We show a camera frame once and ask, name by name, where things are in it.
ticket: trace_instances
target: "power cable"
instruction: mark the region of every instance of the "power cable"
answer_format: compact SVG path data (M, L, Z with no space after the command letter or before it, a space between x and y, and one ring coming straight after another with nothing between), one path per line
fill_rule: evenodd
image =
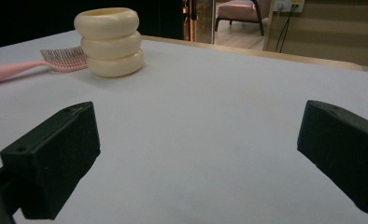
M281 33L280 33L280 35L279 35L278 40L277 40L277 43L276 43L276 50L275 50L275 52L277 52L277 49L278 49L278 46L279 46L279 43L280 43L280 38L282 37L282 34L284 33L283 40L282 40L282 43L281 43L281 45L280 45L280 51L279 51L279 53L281 53L281 52L282 52L283 44L284 44L284 41L285 41L285 39L286 39L286 35L287 35L287 31L289 30L290 18L291 18L291 16L292 16L292 14L294 13L295 8L297 8L297 7L298 7L298 5L292 5L292 6L291 6L290 15L289 15L289 17L287 18L286 23L284 24L283 29L282 29L282 31L281 31Z

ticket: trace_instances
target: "dark background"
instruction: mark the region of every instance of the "dark background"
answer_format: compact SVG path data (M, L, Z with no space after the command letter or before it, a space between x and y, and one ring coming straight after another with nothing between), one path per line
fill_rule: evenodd
M2 0L0 47L74 30L78 13L102 7L135 10L141 35L183 39L182 0Z

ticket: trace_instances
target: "brush bristles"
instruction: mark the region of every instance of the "brush bristles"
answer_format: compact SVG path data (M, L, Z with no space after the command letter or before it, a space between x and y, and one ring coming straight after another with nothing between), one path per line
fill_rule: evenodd
M71 49L42 49L45 61L58 67L77 67L86 65L86 55L81 47Z

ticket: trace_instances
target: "wall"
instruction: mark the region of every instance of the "wall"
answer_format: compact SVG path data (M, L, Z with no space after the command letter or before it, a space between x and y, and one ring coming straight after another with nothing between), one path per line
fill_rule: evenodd
M135 10L142 35L183 39L182 0L3 0L0 47L74 30L78 13L100 7Z
M264 50L275 51L288 13L271 13ZM368 0L305 0L294 14L282 53L345 61L368 66Z

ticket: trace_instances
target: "gripper screw hole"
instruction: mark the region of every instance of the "gripper screw hole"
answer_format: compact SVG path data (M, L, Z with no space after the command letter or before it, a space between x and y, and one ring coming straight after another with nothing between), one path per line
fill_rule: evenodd
M23 151L25 151L27 148L26 147L18 147L16 150L18 151L18 152L23 152Z
M73 112L75 112L75 111L77 111L75 108L73 108L73 107L70 107L70 108L66 108L66 109L64 109L64 112L65 113L73 113Z

